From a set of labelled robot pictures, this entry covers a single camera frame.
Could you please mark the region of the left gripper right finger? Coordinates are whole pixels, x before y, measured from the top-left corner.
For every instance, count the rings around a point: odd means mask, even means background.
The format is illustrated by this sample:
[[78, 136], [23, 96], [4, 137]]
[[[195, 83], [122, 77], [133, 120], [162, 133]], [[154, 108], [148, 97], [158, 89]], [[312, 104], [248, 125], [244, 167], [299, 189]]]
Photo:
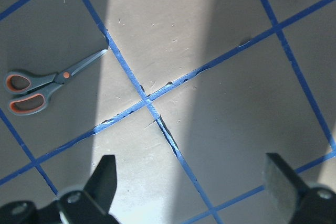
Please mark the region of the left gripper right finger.
[[284, 220], [291, 220], [307, 193], [307, 184], [277, 153], [266, 153], [263, 182]]

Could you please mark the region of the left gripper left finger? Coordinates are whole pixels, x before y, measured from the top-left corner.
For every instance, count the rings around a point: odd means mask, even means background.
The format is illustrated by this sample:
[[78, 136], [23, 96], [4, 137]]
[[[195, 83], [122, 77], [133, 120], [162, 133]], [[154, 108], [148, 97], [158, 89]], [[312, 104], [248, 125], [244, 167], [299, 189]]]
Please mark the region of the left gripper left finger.
[[114, 155], [102, 156], [83, 190], [104, 214], [109, 212], [117, 190], [117, 168]]

